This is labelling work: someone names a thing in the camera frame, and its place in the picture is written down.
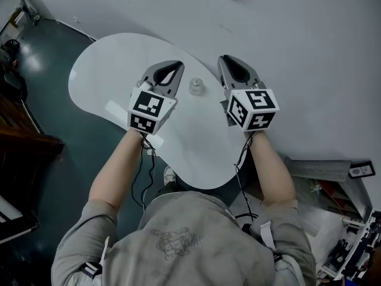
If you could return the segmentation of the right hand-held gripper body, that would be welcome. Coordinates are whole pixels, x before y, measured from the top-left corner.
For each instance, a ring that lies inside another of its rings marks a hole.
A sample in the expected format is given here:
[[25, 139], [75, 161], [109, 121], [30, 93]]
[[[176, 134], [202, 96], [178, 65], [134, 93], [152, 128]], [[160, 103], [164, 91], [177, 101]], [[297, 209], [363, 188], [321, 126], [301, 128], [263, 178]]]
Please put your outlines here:
[[271, 89], [255, 79], [245, 82], [242, 86], [237, 83], [228, 87], [224, 82], [226, 100], [221, 104], [229, 126], [239, 126], [243, 132], [266, 130], [270, 126], [279, 105]]

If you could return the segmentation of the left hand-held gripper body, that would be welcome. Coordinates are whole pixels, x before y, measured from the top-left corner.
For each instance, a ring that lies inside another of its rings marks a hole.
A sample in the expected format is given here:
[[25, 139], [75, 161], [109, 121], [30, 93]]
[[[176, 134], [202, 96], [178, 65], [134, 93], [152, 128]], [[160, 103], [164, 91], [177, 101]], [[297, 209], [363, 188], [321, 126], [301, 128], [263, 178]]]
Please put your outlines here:
[[165, 96], [157, 84], [144, 81], [133, 88], [127, 111], [127, 125], [145, 135], [155, 135], [177, 105], [176, 96]]

